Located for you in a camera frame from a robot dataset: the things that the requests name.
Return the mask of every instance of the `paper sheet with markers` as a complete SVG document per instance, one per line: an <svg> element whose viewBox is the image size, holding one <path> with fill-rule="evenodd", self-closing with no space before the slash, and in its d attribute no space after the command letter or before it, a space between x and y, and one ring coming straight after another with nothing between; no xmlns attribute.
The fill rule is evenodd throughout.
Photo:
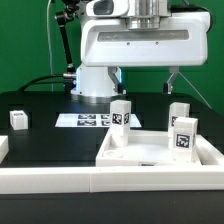
<svg viewBox="0 0 224 224"><path fill-rule="evenodd" d="M110 114L60 114L55 127L109 127ZM135 114L131 114L130 126L139 128L141 124Z"/></svg>

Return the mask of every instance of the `white cube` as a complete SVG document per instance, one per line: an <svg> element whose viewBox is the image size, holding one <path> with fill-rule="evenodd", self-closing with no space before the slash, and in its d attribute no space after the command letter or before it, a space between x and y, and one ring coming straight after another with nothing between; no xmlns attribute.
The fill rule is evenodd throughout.
<svg viewBox="0 0 224 224"><path fill-rule="evenodd" d="M111 145L115 147L127 146L130 130L131 102L126 100L111 102L110 117Z"/></svg>
<svg viewBox="0 0 224 224"><path fill-rule="evenodd" d="M131 102L115 100L110 103L110 132L111 134L124 136L130 130Z"/></svg>
<svg viewBox="0 0 224 224"><path fill-rule="evenodd" d="M174 121L178 117L189 117L190 104L188 103L172 103L169 111L168 135L173 134Z"/></svg>
<svg viewBox="0 0 224 224"><path fill-rule="evenodd" d="M178 117L173 128L173 156L175 160L193 161L198 119Z"/></svg>
<svg viewBox="0 0 224 224"><path fill-rule="evenodd" d="M14 130L28 129L28 118L23 110L10 111L10 123Z"/></svg>

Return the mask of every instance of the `white platform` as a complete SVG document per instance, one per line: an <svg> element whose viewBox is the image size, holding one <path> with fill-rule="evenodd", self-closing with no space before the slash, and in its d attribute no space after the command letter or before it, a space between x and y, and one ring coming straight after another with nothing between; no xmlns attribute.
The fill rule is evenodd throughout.
<svg viewBox="0 0 224 224"><path fill-rule="evenodd" d="M202 136L196 144L202 165L1 168L0 194L224 190L224 156Z"/></svg>

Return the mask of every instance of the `white tray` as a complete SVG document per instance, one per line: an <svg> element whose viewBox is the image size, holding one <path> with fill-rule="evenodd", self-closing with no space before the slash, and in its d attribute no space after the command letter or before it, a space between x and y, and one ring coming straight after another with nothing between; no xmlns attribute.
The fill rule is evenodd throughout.
<svg viewBox="0 0 224 224"><path fill-rule="evenodd" d="M128 145L122 148L112 146L110 139L108 131L96 156L96 166L201 165L197 145L191 163L174 161L167 132L130 130Z"/></svg>

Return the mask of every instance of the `black table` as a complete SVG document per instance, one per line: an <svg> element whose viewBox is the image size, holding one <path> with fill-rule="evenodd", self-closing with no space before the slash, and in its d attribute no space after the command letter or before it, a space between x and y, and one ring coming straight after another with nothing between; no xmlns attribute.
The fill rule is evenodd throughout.
<svg viewBox="0 0 224 224"><path fill-rule="evenodd" d="M190 103L198 133L224 152L224 118L189 95L129 93L142 129L166 131L169 105ZM107 128L56 128L60 113L109 113L109 104L75 102L61 92L0 95L0 135L9 136L2 168L94 166ZM24 110L29 129L14 131L9 111ZM223 223L224 191L0 195L2 223Z"/></svg>

